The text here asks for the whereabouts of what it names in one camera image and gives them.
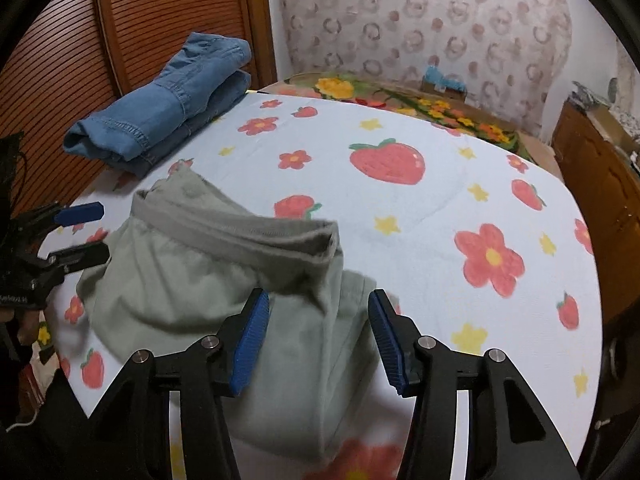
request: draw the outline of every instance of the wooden louvered door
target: wooden louvered door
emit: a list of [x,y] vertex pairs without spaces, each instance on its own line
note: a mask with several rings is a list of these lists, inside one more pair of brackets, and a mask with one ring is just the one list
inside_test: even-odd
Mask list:
[[0,136],[25,132],[28,178],[18,211],[70,202],[97,176],[103,165],[66,155],[62,137],[114,99],[92,0],[53,0],[0,73]]
[[275,81],[268,0],[49,4],[0,73],[0,136],[25,132],[29,168],[17,212],[80,194],[104,165],[65,155],[65,131],[151,81],[192,30],[246,39],[254,54],[244,68],[252,88]]

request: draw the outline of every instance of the white cable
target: white cable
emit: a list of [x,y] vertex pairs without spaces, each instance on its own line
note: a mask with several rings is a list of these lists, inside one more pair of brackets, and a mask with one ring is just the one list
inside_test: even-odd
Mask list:
[[33,414],[33,418],[29,422],[16,422],[15,424],[12,424],[8,428],[6,428],[5,431],[9,433],[13,428],[24,428],[26,426],[30,426],[35,422],[37,416],[38,410],[36,410],[36,412]]

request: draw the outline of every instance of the patterned wall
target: patterned wall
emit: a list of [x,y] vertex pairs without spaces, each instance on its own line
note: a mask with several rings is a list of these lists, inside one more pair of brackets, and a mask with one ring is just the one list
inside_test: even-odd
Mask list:
[[429,64],[469,101],[540,130],[572,38],[566,0],[282,0],[297,72],[338,70],[418,86]]

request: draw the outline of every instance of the blue gripper pad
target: blue gripper pad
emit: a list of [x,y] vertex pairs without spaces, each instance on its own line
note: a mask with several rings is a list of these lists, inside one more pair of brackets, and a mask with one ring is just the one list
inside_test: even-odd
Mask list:
[[234,396],[240,394],[249,383],[251,372],[258,359],[258,352],[262,347],[264,335],[269,322],[269,296],[262,291],[255,300],[254,307],[244,326],[244,331],[236,345],[233,355],[233,372],[229,379],[229,387]]
[[53,217],[53,221],[64,227],[69,225],[84,224],[99,220],[104,216],[104,206],[100,202],[75,205],[67,207]]
[[404,368],[404,358],[396,333],[376,291],[369,294],[369,323],[376,338],[382,364],[385,367],[386,378],[389,384],[398,391],[398,395],[402,395],[409,385]]

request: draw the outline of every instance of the floral blanket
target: floral blanket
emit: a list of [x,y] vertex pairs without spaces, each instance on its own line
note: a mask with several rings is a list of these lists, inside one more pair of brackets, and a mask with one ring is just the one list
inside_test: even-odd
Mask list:
[[450,132],[485,140],[535,164],[514,128],[482,110],[439,95],[333,73],[298,74],[261,92],[356,103],[416,117]]

